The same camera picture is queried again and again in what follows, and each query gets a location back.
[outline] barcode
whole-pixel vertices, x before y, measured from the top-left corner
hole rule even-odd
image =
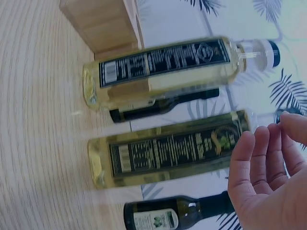
[[[116,61],[105,63],[105,82],[117,81]]]
[[[131,172],[131,163],[128,145],[119,146],[120,165],[122,173]]]

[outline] finger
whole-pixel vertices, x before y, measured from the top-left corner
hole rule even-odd
[[[250,183],[250,159],[255,147],[255,136],[246,131],[234,148],[230,160],[228,193],[236,212],[240,210],[256,192]]]
[[[270,194],[272,189],[267,182],[266,155],[270,140],[267,127],[258,127],[255,132],[255,148],[250,161],[250,182],[257,194]]]
[[[283,164],[281,129],[277,124],[270,124],[268,129],[270,140],[266,159],[267,181],[275,191],[288,180],[288,176]]]
[[[296,147],[295,141],[292,140],[282,130],[282,152],[284,162],[286,163],[287,170],[290,176],[298,173],[300,170],[306,168],[307,164]]]
[[[283,112],[280,116],[282,130],[292,139],[307,145],[307,118]]]

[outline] wooden table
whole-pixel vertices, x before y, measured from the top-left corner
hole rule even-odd
[[[86,143],[122,133],[90,111],[81,73],[90,49],[59,0],[0,0],[0,229],[122,230],[140,187],[95,190]]]

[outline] white tablecloth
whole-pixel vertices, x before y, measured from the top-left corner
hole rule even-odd
[[[215,5],[217,15],[212,10],[210,13],[205,9],[200,11],[198,1],[195,7],[192,7],[189,0],[139,0],[145,46],[158,46],[211,35],[226,35],[235,41],[270,39],[280,49],[280,65],[265,73],[238,75],[232,85],[220,88],[221,95],[218,98],[180,104],[168,114],[132,121],[133,131],[238,109],[247,109],[252,114],[252,128],[255,129],[259,125],[273,123],[277,107],[286,107],[289,97],[294,98],[302,113],[307,114],[306,85],[301,84],[299,89],[285,89],[273,102],[275,96],[271,97],[276,85],[287,84],[289,81],[304,83],[307,80],[307,1],[215,2],[222,5]],[[298,148],[307,158],[307,150],[303,150],[300,145]],[[179,180],[142,185],[143,197],[154,199],[175,195],[202,197],[219,194],[227,189],[228,173],[229,169],[223,169]],[[228,220],[229,223],[222,229],[236,229],[236,218],[231,218],[231,215],[222,222],[225,217],[226,215],[219,220],[218,217],[206,219],[196,224],[192,230],[218,230]]]

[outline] hand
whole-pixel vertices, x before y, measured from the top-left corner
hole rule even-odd
[[[307,118],[283,113],[233,150],[228,193],[244,230],[307,229],[307,164],[293,140],[307,145]]]

